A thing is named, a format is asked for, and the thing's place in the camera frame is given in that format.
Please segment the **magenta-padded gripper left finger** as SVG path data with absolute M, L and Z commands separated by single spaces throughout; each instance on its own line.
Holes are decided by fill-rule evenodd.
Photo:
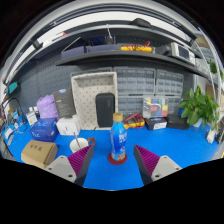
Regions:
M 59 156 L 45 170 L 78 186 L 85 182 L 94 146 L 86 146 L 70 156 Z

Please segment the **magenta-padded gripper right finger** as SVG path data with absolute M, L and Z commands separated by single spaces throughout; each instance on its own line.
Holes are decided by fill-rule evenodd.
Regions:
M 158 156 L 141 146 L 135 145 L 133 154 L 144 185 L 181 170 L 181 167 L 167 155 Z

